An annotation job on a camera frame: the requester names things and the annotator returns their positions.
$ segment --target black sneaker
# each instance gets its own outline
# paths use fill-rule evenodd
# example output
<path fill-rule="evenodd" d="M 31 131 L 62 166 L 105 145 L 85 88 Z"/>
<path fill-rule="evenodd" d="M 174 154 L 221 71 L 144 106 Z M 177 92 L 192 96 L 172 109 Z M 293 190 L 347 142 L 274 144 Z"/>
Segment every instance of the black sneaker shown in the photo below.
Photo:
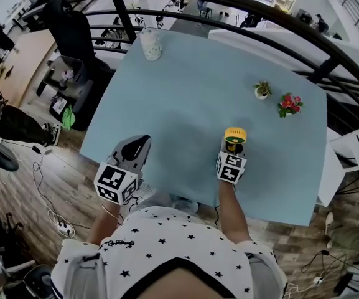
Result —
<path fill-rule="evenodd" d="M 42 125 L 42 129 L 49 134 L 49 132 L 50 132 L 50 127 L 49 127 L 49 124 L 48 124 L 48 123 L 43 124 L 43 125 Z M 47 141 L 46 141 L 46 142 L 43 142 L 43 143 L 41 143 L 41 144 L 42 144 L 43 147 L 47 147 L 47 146 L 49 145 Z"/>
<path fill-rule="evenodd" d="M 50 141 L 49 141 L 49 145 L 52 146 L 56 146 L 57 142 L 59 142 L 59 136 L 60 136 L 60 131 L 62 130 L 62 127 L 58 124 L 54 124 L 54 126 L 52 126 L 50 128 L 49 134 L 50 134 Z"/>

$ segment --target wooden floor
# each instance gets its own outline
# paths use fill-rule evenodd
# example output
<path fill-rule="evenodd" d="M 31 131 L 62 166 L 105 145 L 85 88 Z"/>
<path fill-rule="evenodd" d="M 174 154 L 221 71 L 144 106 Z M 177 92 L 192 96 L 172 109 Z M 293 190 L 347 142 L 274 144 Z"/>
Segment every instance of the wooden floor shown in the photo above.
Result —
<path fill-rule="evenodd" d="M 93 189 L 93 178 L 98 165 L 81 156 L 84 133 L 76 131 L 62 131 L 59 145 L 52 148 L 52 152 L 44 157 L 42 172 L 44 180 L 40 190 L 56 208 L 56 212 L 64 216 L 73 224 L 90 227 L 93 219 L 100 211 L 100 201 Z M 33 258 L 39 263 L 53 266 L 60 250 L 63 237 L 47 216 L 45 201 L 38 195 L 32 177 L 32 164 L 40 161 L 31 148 L 14 144 L 6 144 L 16 154 L 20 169 L 8 174 L 0 170 L 0 216 L 11 212 L 14 221 L 24 224 L 21 234 L 31 248 Z M 40 174 L 35 174 L 37 183 Z M 150 193 L 151 188 L 145 187 L 143 192 Z M 320 250 L 326 249 L 329 241 L 324 234 L 325 217 L 333 210 L 335 218 L 344 224 L 359 226 L 359 194 L 337 196 L 328 208 L 316 207 L 309 227 L 283 225 L 274 222 L 248 219 L 251 236 L 254 240 L 265 242 L 271 246 L 278 256 L 279 264 L 288 276 L 289 282 L 299 286 L 299 290 L 306 289 L 312 284 L 314 277 L 322 271 L 322 260 L 319 257 L 310 266 L 307 273 L 301 268 L 310 262 Z M 215 211 L 209 207 L 203 208 L 203 216 L 210 222 L 215 221 Z M 75 238 L 84 240 L 88 229 L 75 227 Z M 358 257 L 355 251 L 330 249 L 336 257 L 347 254 L 347 262 L 352 263 Z M 327 266 L 332 259 L 324 258 Z M 319 287 L 312 288 L 307 293 L 292 295 L 291 298 L 331 298 L 332 291 L 343 265 L 339 262 L 331 266 L 331 273 Z"/>

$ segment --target white jar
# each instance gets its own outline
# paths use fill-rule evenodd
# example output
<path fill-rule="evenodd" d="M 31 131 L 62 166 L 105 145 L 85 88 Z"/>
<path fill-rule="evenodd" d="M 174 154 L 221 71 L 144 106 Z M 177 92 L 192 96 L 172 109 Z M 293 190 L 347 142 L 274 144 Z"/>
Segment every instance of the white jar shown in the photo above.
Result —
<path fill-rule="evenodd" d="M 140 38 L 146 59 L 149 61 L 157 60 L 161 56 L 161 45 L 158 33 L 150 29 L 143 29 Z"/>

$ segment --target black and white marker cube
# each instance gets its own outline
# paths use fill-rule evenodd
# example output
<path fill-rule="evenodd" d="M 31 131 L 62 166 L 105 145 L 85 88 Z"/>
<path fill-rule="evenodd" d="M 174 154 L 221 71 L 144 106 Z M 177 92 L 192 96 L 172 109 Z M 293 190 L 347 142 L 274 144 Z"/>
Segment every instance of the black and white marker cube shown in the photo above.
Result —
<path fill-rule="evenodd" d="M 101 163 L 93 184 L 99 197 L 122 205 L 138 189 L 138 175 Z"/>
<path fill-rule="evenodd" d="M 217 176 L 223 181 L 237 184 L 244 173 L 247 160 L 235 155 L 219 152 L 217 160 Z"/>

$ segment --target black pants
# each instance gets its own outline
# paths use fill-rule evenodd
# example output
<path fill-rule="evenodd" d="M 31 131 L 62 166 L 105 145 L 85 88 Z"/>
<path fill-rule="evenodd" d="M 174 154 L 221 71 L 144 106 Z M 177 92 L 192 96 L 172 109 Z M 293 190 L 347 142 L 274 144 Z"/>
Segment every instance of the black pants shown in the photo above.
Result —
<path fill-rule="evenodd" d="M 0 120 L 0 138 L 42 144 L 48 142 L 48 133 L 22 110 L 6 105 Z"/>

